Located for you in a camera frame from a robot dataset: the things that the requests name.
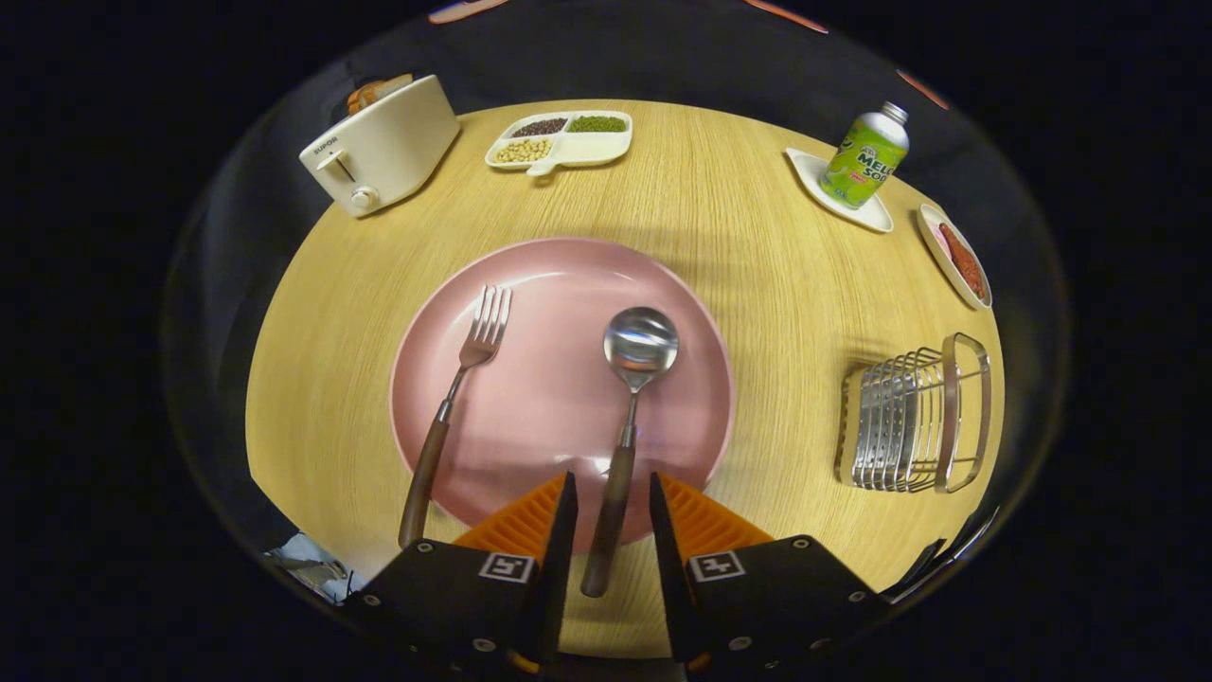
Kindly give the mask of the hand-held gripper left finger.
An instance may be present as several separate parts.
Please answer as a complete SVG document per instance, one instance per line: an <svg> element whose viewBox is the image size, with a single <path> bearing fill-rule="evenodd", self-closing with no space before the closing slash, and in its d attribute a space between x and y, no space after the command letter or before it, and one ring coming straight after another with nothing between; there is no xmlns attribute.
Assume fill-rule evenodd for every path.
<svg viewBox="0 0 1212 682"><path fill-rule="evenodd" d="M339 609L408 678L542 678L558 652L579 521L571 472L453 541L421 538Z"/></svg>

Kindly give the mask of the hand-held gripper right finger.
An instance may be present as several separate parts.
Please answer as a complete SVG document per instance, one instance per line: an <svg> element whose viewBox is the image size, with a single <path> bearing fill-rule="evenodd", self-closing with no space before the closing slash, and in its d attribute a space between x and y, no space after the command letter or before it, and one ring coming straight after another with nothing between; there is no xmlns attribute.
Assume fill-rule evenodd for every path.
<svg viewBox="0 0 1212 682"><path fill-rule="evenodd" d="M654 472L648 510L671 659L688 678L802 678L891 601L812 535L774 539Z"/></svg>

